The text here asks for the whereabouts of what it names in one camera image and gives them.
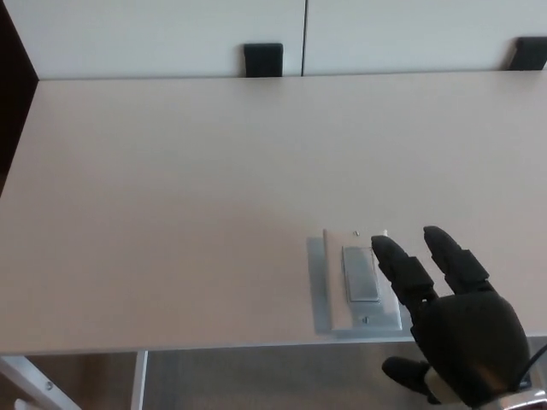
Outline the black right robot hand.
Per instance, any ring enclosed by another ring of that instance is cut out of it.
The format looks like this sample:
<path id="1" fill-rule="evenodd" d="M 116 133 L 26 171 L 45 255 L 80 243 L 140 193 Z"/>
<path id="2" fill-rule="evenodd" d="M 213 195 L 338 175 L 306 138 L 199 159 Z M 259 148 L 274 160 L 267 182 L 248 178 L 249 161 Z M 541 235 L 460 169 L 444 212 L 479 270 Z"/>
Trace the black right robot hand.
<path id="1" fill-rule="evenodd" d="M 473 253 L 437 226 L 424 229 L 432 260 L 452 292 L 439 296 L 420 261 L 393 239 L 371 239 L 379 269 L 407 308 L 423 360 L 392 356 L 385 375 L 432 404 L 442 403 L 432 376 L 471 408 L 531 387 L 526 334 L 512 305 L 494 289 Z"/>

